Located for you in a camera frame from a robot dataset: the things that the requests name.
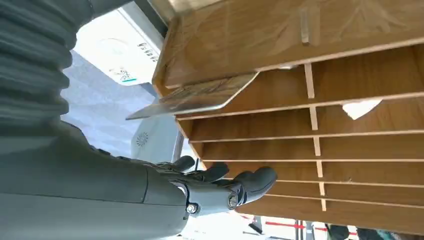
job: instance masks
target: wood grain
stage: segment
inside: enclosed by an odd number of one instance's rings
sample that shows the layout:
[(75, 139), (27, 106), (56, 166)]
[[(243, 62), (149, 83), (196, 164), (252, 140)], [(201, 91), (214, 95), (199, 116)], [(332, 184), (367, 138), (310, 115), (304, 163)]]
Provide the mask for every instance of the wood grain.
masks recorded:
[(424, 234), (421, 222), (424, 209), (417, 208), (327, 201), (326, 211), (322, 211), (319, 200), (264, 196), (240, 206), (237, 211), (259, 216)]
[(423, 134), (320, 138), (315, 156), (311, 138), (205, 142), (202, 160), (242, 162), (413, 162), (424, 161)]
[(221, 110), (178, 115), (177, 119), (198, 119), (276, 111), (285, 106), (308, 103), (303, 66), (291, 70), (260, 72), (256, 79)]
[(178, 119), (328, 106), (369, 98), (424, 96), (424, 50), (405, 47), (317, 62), (312, 65), (315, 98), (308, 99), (300, 71), (262, 72), (221, 110), (179, 115)]
[(424, 98), (382, 101), (353, 120), (340, 105), (317, 108), (318, 130), (308, 109), (195, 119), (192, 142), (424, 133)]
[[(316, 183), (276, 182), (270, 195), (321, 198)], [(325, 184), (325, 198), (424, 207), (424, 188)]]
[[(178, 34), (168, 49), (172, 55), (167, 59), (165, 85), (419, 44), (424, 42), (421, 4), (420, 0), (218, 2), (179, 18)], [(300, 9), (307, 10), (308, 46), (302, 44)]]
[[(212, 162), (204, 162), (210, 167)], [(268, 166), (277, 172), (279, 181), (325, 182), (346, 184), (382, 184), (423, 186), (424, 162), (326, 162), (323, 177), (317, 175), (315, 162), (227, 162), (228, 178), (243, 171), (255, 171)]]

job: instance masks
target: screw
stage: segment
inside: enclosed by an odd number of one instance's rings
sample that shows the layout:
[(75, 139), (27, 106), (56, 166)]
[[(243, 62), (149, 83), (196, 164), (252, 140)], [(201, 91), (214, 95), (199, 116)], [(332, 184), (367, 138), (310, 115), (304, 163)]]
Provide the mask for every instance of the screw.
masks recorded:
[(237, 206), (237, 203), (239, 203), (236, 195), (230, 195), (228, 198), (228, 205), (230, 208), (235, 208)]
[(194, 214), (198, 211), (198, 206), (193, 203), (190, 203), (185, 210), (189, 214)]

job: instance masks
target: wooden divider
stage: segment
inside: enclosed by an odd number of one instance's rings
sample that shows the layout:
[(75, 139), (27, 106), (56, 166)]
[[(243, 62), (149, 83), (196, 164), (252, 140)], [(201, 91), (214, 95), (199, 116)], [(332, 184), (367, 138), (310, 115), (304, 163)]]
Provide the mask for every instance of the wooden divider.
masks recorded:
[(328, 200), (322, 211), (319, 200), (264, 196), (240, 206), (238, 212), (259, 216), (272, 216), (340, 225), (354, 225), (368, 229), (424, 234), (422, 217), (424, 209), (386, 206)]
[[(268, 195), (322, 198), (316, 183), (277, 182)], [(424, 208), (424, 188), (325, 184), (325, 198)]]
[(318, 130), (312, 130), (308, 109), (196, 119), (190, 139), (228, 142), (424, 133), (424, 97), (382, 101), (356, 120), (340, 105), (319, 107), (317, 122)]
[(370, 135), (313, 140), (282, 139), (203, 143), (204, 162), (424, 162), (424, 135)]
[(311, 99), (303, 66), (264, 71), (224, 108), (178, 115), (177, 119), (330, 106), (377, 97), (424, 96), (422, 48), (411, 46), (313, 63), (314, 98)]
[[(210, 167), (212, 162), (204, 162)], [(277, 172), (278, 181), (296, 183), (362, 184), (424, 188), (424, 162), (326, 162), (323, 177), (317, 175), (315, 162), (227, 162), (228, 178), (243, 171), (268, 166)]]

